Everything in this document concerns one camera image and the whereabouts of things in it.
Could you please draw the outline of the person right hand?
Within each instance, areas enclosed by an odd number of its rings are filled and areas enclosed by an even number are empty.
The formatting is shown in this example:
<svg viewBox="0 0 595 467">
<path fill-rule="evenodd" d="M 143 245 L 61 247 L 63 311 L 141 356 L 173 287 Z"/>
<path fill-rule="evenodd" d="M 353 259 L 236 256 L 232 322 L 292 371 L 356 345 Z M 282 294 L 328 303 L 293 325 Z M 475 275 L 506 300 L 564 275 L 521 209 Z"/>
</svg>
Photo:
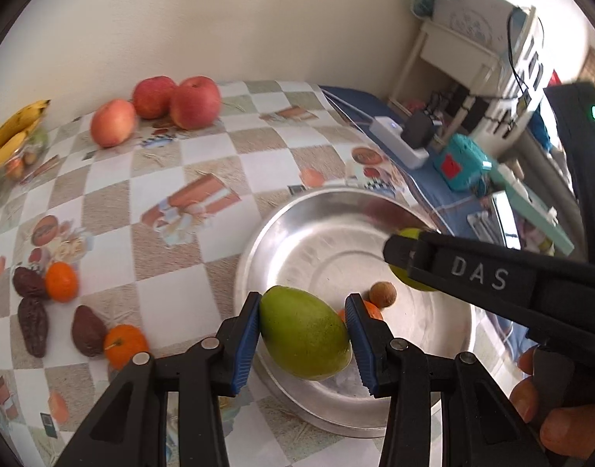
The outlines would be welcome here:
<svg viewBox="0 0 595 467">
<path fill-rule="evenodd" d="M 532 381 L 534 348 L 524 352 L 518 368 L 527 375 L 515 385 L 509 400 L 524 422 L 532 422 L 539 406 L 539 393 Z M 554 453 L 587 460 L 595 450 L 595 404 L 555 408 L 542 422 L 541 444 Z"/>
</svg>

